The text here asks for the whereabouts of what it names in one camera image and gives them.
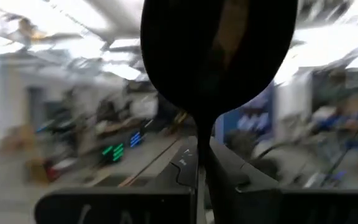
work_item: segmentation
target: red object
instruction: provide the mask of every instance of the red object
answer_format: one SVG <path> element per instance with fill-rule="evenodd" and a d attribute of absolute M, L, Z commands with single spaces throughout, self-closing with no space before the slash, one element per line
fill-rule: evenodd
<path fill-rule="evenodd" d="M 46 168 L 46 172 L 47 172 L 47 177 L 50 181 L 54 181 L 59 177 L 59 172 L 51 167 Z"/>

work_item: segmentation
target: cable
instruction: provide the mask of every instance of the cable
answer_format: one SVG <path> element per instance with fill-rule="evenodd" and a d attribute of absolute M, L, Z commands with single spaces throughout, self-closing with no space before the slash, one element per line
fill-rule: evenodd
<path fill-rule="evenodd" d="M 122 181 L 118 187 L 124 187 L 124 186 L 129 186 L 131 184 L 133 184 L 136 180 L 136 178 L 138 178 L 147 168 L 149 168 L 158 158 L 160 158 L 162 156 L 162 154 L 164 154 L 165 152 L 168 151 L 168 149 L 170 149 L 177 141 L 179 141 L 179 139 L 181 139 L 181 137 L 177 137 L 168 147 L 166 147 L 159 155 L 157 155 L 153 160 L 151 160 L 145 167 L 143 167 L 143 169 L 141 169 L 138 173 L 128 177 L 127 179 L 125 179 L 124 181 Z"/>
<path fill-rule="evenodd" d="M 320 187 L 324 187 L 324 185 L 326 184 L 326 182 L 331 178 L 332 174 L 335 172 L 335 170 L 339 167 L 339 165 L 341 165 L 343 159 L 345 158 L 346 154 L 350 151 L 350 148 L 347 147 L 346 150 L 342 153 L 342 155 L 340 156 L 340 158 L 334 163 L 333 166 L 331 166 L 331 168 L 329 168 L 329 170 L 327 171 L 326 176 L 324 177 L 323 181 L 320 184 Z"/>
<path fill-rule="evenodd" d="M 262 159 L 263 157 L 265 157 L 268 153 L 270 153 L 272 150 L 277 149 L 279 147 L 282 146 L 286 146 L 289 145 L 289 143 L 278 143 L 276 145 L 270 146 L 268 149 L 266 149 L 264 152 L 262 152 L 261 154 L 259 154 L 259 156 L 257 157 L 257 159 Z"/>

